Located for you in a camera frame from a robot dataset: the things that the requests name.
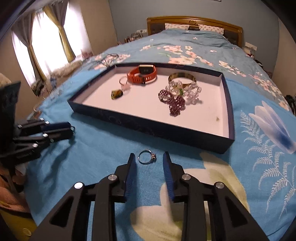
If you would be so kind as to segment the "grey and olive curtains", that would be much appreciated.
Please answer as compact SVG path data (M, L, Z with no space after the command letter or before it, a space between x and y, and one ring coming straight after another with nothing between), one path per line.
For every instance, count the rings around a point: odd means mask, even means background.
M12 26L15 54L30 86L76 58L64 27L68 5L69 1L56 1Z

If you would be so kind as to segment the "dark blue shallow box tray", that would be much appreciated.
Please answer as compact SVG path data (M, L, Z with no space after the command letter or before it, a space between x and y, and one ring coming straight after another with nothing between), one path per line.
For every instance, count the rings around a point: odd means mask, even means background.
M226 152L235 140L234 114L224 75L211 69L156 63L157 78L150 84L133 85L118 99L111 98L119 81L137 63L116 64L79 89L68 103L74 112L147 133L155 137L212 151ZM158 93L177 72L193 75L202 91L195 104L171 116Z

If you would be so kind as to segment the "floral pillow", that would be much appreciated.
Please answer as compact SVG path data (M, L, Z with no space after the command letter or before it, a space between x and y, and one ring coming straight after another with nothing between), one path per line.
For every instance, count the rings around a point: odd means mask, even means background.
M181 30L189 30L190 25L182 25L182 24L172 24L172 23L165 23L165 29L181 29Z
M219 33L221 35L224 35L224 29L220 28L220 27L199 24L198 28L200 31L211 31L211 32L215 32L215 33Z

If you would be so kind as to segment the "wooden bed headboard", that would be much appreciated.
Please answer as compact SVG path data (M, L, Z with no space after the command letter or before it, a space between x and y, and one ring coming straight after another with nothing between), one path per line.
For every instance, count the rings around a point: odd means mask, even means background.
M232 44L243 47L243 28L227 22L197 16L155 16L147 18L147 33L153 35L165 29L165 23L189 25L189 30L198 30L198 25L224 29L224 37Z

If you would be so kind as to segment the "white wall socket panel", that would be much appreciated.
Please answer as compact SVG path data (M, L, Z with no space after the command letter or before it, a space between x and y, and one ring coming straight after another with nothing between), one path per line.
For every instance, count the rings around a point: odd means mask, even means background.
M250 44L249 42L245 42L245 47L249 48L249 49L252 49L254 51L257 50L257 47L253 44Z

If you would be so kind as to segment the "left floral pillow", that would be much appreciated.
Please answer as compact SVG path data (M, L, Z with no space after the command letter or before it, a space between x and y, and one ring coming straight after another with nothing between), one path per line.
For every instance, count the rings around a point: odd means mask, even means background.
M172 24L172 23L165 23L165 29L181 29L181 30L189 30L190 25L182 25L182 24Z

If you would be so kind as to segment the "right floral pillow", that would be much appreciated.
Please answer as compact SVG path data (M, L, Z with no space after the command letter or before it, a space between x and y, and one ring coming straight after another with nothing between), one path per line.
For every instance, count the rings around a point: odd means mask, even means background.
M221 35L224 35L224 29L220 28L220 27L199 24L198 28L200 31L211 31L211 32L215 32L215 33L219 33Z

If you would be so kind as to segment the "dark clothes pile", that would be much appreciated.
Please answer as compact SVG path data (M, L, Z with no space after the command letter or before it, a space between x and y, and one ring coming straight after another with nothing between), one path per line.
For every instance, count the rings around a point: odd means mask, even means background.
M296 115L295 97L292 97L291 95L286 95L285 100L287 101L288 105L290 106L293 115Z

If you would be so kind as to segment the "orange smartwatch band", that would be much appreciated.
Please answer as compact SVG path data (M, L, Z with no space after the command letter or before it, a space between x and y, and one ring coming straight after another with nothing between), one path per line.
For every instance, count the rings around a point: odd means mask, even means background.
M154 65L138 65L126 75L128 82L133 84L146 84L157 77Z

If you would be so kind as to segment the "blue floral duvet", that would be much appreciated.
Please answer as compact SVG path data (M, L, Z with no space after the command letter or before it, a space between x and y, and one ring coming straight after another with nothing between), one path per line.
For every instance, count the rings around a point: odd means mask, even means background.
M240 47L211 31L168 29L107 49L86 61L89 69L121 62L161 62L219 71L290 111L268 74Z

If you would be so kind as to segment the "fluffy window seat cushion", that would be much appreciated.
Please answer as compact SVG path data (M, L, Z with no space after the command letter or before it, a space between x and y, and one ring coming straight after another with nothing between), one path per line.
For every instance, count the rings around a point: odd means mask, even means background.
M67 77L71 75L76 69L81 67L81 65L82 65L82 60L72 61L71 63L68 63L63 67L54 70L50 74L50 77L53 77L53 78Z

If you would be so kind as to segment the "tiger eye stone pendant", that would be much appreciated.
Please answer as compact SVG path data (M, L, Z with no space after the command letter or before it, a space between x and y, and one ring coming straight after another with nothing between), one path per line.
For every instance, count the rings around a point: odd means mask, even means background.
M123 91L121 89L112 90L111 99L115 100L123 96Z

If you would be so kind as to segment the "cluttered left nightstand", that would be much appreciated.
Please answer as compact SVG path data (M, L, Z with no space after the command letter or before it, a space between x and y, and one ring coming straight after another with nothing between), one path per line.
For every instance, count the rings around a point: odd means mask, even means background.
M118 41L118 45L129 43L147 36L147 29L136 30L135 33L132 33L130 36L126 37L123 42Z

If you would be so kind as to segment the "light blue floral blanket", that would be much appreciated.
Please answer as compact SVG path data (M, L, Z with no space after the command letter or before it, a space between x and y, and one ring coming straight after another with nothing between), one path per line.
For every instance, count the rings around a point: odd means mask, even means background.
M105 121L74 113L67 100L91 74L78 74L63 93L44 103L44 117L68 121L75 137L46 149L29 163L26 200L41 223L76 182L92 184L127 162L131 153L149 149L157 161L138 165L137 185L125 204L116 204L118 240L180 240L183 205L167 194L162 156L201 182L224 182L248 208L270 240L279 240L295 218L295 116L274 101L227 79L235 141L218 155Z

